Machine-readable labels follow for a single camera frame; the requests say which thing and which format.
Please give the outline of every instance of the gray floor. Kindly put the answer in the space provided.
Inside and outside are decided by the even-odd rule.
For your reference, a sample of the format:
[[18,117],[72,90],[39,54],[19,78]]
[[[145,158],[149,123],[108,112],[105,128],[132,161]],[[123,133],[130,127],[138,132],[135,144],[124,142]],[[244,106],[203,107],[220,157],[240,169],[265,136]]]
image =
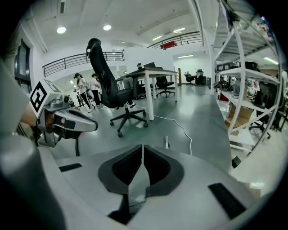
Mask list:
[[[178,102],[172,94],[168,98],[163,94],[153,101],[154,115],[176,119],[193,140],[192,155],[228,171],[231,165],[230,143],[221,112],[208,87],[183,85],[178,89]],[[135,100],[135,103],[146,107],[146,99]],[[80,154],[90,155],[135,144],[164,146],[166,135],[172,150],[190,154],[190,140],[183,129],[174,121],[157,117],[148,121],[147,128],[143,127],[143,122],[130,119],[121,130],[124,137],[119,138],[117,127],[121,120],[115,121],[114,126],[110,126],[109,120],[123,113],[123,108],[116,110],[105,106],[91,112],[89,116],[98,122],[99,128],[79,139]],[[52,152],[55,159],[74,157],[75,141],[62,140]]]

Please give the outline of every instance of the white cable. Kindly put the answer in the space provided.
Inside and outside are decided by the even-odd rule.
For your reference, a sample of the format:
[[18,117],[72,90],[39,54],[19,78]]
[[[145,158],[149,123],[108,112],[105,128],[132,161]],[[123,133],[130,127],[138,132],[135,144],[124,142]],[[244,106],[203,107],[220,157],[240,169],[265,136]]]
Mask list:
[[[139,105],[137,105],[137,106],[140,107],[140,108],[142,108],[142,109],[145,109],[145,112],[146,112],[146,107],[141,107],[141,106],[139,106]],[[178,123],[175,119],[166,118],[166,117],[160,117],[160,116],[156,116],[156,115],[154,115],[154,117],[162,118],[162,119],[165,119],[165,120],[173,120],[173,121],[176,122],[176,124],[177,124],[178,126],[180,126],[181,128],[183,128],[186,137],[188,137],[188,138],[190,139],[190,156],[192,156],[192,138],[188,136],[188,134],[187,134],[186,131],[185,131],[185,128],[184,128],[183,126],[179,125],[179,123]]]

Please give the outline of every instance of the box on shelf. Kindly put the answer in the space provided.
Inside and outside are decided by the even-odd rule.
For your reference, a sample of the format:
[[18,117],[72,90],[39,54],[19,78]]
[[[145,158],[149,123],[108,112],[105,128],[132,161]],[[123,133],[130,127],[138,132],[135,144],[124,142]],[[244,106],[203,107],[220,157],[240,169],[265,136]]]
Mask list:
[[[230,107],[229,107],[228,117],[225,120],[226,129],[228,129],[229,126],[231,125],[235,111],[236,111],[236,106],[231,103]],[[238,118],[237,118],[235,125],[234,125],[234,128],[237,128],[237,127],[247,123],[250,120],[250,117],[251,117],[251,114],[253,113],[253,111],[254,111],[253,109],[249,109],[249,108],[241,106],[240,112],[238,114]],[[239,134],[239,132],[236,131],[236,132],[232,132],[230,134],[237,136]]]

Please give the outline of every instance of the desk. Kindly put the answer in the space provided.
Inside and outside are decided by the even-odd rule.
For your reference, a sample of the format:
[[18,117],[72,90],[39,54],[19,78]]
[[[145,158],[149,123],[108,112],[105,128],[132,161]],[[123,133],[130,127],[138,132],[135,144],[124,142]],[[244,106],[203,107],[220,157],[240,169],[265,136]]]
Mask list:
[[140,70],[134,71],[132,73],[126,74],[117,79],[117,81],[123,80],[127,77],[131,78],[143,78],[145,83],[145,92],[148,105],[149,120],[154,120],[153,104],[152,104],[152,95],[149,78],[152,78],[153,83],[153,98],[156,99],[156,89],[154,85],[156,84],[156,78],[161,76],[174,75],[175,82],[175,101],[178,101],[178,84],[177,84],[177,72],[170,70],[162,70],[157,68],[142,68]]

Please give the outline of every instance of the desk leg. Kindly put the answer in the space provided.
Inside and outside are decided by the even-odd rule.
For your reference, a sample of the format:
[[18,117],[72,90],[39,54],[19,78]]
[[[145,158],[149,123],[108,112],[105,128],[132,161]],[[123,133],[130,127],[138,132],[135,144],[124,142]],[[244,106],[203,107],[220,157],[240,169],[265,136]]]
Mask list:
[[175,82],[175,101],[178,101],[178,83],[177,83],[177,74],[174,75],[174,82]]
[[150,82],[149,82],[149,74],[147,73],[145,73],[144,83],[145,83],[145,92],[146,92],[147,107],[148,107],[147,112],[149,113],[149,120],[154,120],[151,87],[150,87]]
[[156,78],[155,77],[152,78],[152,83],[153,83],[153,99],[156,99],[156,87],[155,87]]

